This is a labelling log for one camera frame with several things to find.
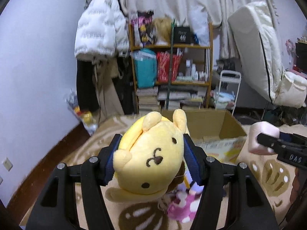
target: white puffer jacket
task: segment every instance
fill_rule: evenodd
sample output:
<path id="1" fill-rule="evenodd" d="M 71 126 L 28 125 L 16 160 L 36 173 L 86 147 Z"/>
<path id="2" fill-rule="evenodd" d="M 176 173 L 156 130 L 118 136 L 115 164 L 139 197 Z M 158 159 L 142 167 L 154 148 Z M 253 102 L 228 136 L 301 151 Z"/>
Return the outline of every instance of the white puffer jacket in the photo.
<path id="1" fill-rule="evenodd" d="M 75 57 L 83 61 L 105 60 L 128 50 L 126 19 L 118 0 L 92 0 L 78 22 Z"/>

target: teal bag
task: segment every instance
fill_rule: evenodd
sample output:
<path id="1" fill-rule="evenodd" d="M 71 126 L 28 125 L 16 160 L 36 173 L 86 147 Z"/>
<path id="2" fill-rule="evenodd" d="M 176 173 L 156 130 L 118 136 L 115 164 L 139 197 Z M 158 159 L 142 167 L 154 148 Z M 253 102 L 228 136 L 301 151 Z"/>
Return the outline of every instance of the teal bag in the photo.
<path id="1" fill-rule="evenodd" d="M 157 80 L 157 56 L 149 49 L 133 53 L 138 88 L 154 87 Z"/>

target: power outlet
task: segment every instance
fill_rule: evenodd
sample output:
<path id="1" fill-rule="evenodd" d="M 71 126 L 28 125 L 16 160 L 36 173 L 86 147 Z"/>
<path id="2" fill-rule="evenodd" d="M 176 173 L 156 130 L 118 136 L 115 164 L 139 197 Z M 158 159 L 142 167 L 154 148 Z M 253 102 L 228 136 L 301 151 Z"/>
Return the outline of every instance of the power outlet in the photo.
<path id="1" fill-rule="evenodd" d="M 13 168 L 13 164 L 8 158 L 5 158 L 5 160 L 2 162 L 3 166 L 7 169 L 7 171 L 10 171 Z"/>

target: metal screw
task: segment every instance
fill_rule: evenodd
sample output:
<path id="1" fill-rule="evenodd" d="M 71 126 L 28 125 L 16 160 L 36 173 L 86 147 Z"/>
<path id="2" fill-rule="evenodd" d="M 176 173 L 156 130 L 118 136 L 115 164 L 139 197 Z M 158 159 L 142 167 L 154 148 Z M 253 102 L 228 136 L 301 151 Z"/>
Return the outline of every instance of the metal screw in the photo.
<path id="1" fill-rule="evenodd" d="M 213 163 L 214 160 L 215 160 L 215 158 L 214 158 L 213 156 L 207 156 L 207 157 L 206 157 L 206 160 L 207 160 L 208 162 L 210 162 L 210 163 Z"/>
<path id="2" fill-rule="evenodd" d="M 242 169 L 246 169 L 248 166 L 246 163 L 240 163 L 239 166 L 242 168 Z"/>
<path id="3" fill-rule="evenodd" d="M 57 168 L 58 168 L 59 170 L 62 170 L 63 168 L 65 168 L 65 164 L 64 164 L 64 163 L 59 163 L 58 166 L 57 166 Z"/>
<path id="4" fill-rule="evenodd" d="M 98 157 L 97 156 L 92 156 L 91 158 L 90 158 L 90 162 L 91 163 L 95 163 L 95 162 L 97 162 L 98 161 Z"/>

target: beige blanket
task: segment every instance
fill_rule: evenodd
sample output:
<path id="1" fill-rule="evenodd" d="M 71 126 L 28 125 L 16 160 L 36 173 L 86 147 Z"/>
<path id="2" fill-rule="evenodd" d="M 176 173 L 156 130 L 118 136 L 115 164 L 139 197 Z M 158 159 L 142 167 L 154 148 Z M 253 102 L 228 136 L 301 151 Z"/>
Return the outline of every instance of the beige blanket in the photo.
<path id="1" fill-rule="evenodd" d="M 139 116 L 117 116 L 108 119 L 81 148 L 67 156 L 63 162 L 67 163 L 68 166 L 81 164 L 89 157 L 97 155 L 101 148 L 109 145 L 114 134 L 124 134 L 138 118 Z M 243 128 L 246 132 L 249 131 L 249 126 L 243 126 Z M 282 126 L 280 130 L 307 136 L 307 128 L 302 125 Z M 268 197 L 277 221 L 281 222 L 290 206 L 289 197 L 292 189 L 291 183 L 294 178 L 294 168 L 276 161 L 276 156 L 264 157 L 250 154 L 247 143 L 248 140 L 237 161 L 246 162 L 254 172 Z M 116 179 L 113 179 L 108 186 L 118 186 Z M 106 187 L 102 187 L 103 196 L 106 189 Z M 79 184 L 76 185 L 76 199 L 80 226 L 88 229 L 82 203 L 81 186 Z M 188 230 L 191 227 L 191 222 L 180 224 L 170 220 L 163 211 L 158 209 L 157 202 L 132 205 L 117 204 L 105 200 L 105 204 L 115 229 Z M 227 205 L 228 197 L 225 197 L 222 201 L 217 229 L 222 228 L 225 224 Z"/>

